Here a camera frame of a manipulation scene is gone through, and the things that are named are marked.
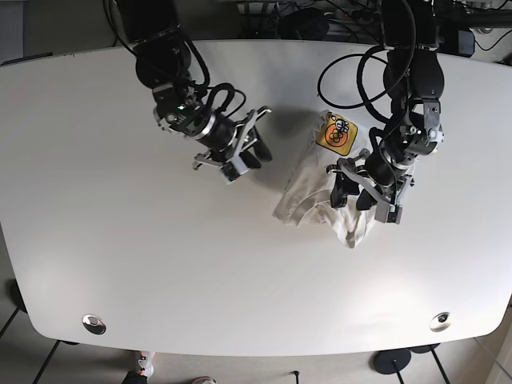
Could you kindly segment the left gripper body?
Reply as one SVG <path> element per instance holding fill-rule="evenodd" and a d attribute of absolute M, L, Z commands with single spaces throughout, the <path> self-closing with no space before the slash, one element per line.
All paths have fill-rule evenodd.
<path fill-rule="evenodd" d="M 388 150 L 371 153 L 363 149 L 355 157 L 340 157 L 326 167 L 335 176 L 344 173 L 359 184 L 360 193 L 367 190 L 378 202 L 402 205 L 405 192 L 414 185 L 414 155 L 406 153 L 396 161 Z"/>

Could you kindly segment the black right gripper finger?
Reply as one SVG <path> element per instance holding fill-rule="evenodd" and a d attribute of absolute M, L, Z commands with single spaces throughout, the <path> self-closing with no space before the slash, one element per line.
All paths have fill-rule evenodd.
<path fill-rule="evenodd" d="M 240 158 L 243 160 L 248 169 L 256 170 L 262 167 L 260 161 L 249 150 L 241 152 Z"/>
<path fill-rule="evenodd" d="M 268 146 L 264 143 L 261 135 L 256 128 L 252 129 L 256 142 L 253 144 L 252 149 L 256 158 L 262 162 L 271 162 L 273 157 Z"/>

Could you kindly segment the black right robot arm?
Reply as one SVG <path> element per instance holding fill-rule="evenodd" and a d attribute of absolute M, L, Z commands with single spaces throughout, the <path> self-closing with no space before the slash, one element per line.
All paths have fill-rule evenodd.
<path fill-rule="evenodd" d="M 138 80 L 150 89 L 158 126 L 206 148 L 193 168 L 212 166 L 228 182 L 270 162 L 272 154 L 256 122 L 270 108 L 263 106 L 235 121 L 228 107 L 245 93 L 229 82 L 210 84 L 205 60 L 181 28 L 172 1 L 104 1 L 106 20 L 135 59 Z"/>

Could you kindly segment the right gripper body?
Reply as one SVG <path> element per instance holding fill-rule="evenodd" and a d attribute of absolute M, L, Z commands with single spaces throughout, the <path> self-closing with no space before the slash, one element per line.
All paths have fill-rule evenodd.
<path fill-rule="evenodd" d="M 240 157 L 245 150 L 256 157 L 252 149 L 256 142 L 252 129 L 257 129 L 256 122 L 270 113 L 271 109 L 263 106 L 237 122 L 210 109 L 200 113 L 191 123 L 191 137 L 204 145 L 207 152 L 194 157 L 193 169 L 212 166 L 220 170 L 229 159 Z"/>

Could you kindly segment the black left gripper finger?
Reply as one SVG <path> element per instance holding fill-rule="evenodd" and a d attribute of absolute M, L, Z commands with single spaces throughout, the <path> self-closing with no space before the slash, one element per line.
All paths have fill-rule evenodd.
<path fill-rule="evenodd" d="M 358 211 L 368 211 L 376 206 L 377 203 L 378 201 L 367 190 L 363 190 L 356 201 L 356 209 Z"/>
<path fill-rule="evenodd" d="M 330 205 L 334 209 L 340 209 L 346 206 L 349 196 L 359 196 L 359 184 L 344 173 L 336 173 L 334 188 L 330 193 Z"/>

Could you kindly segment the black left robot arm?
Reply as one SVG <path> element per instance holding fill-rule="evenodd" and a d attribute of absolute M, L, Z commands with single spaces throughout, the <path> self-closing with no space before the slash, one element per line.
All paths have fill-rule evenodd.
<path fill-rule="evenodd" d="M 340 209 L 355 196 L 359 211 L 384 208 L 384 222 L 397 222 L 400 199 L 414 184 L 420 156 L 444 140 L 440 98 L 445 79 L 437 57 L 438 30 L 432 1 L 382 1 L 383 42 L 359 55 L 356 85 L 360 107 L 383 124 L 368 131 L 370 148 L 328 166 L 334 174 L 330 205 Z M 369 97 L 363 72 L 369 60 L 386 53 L 384 90 Z"/>

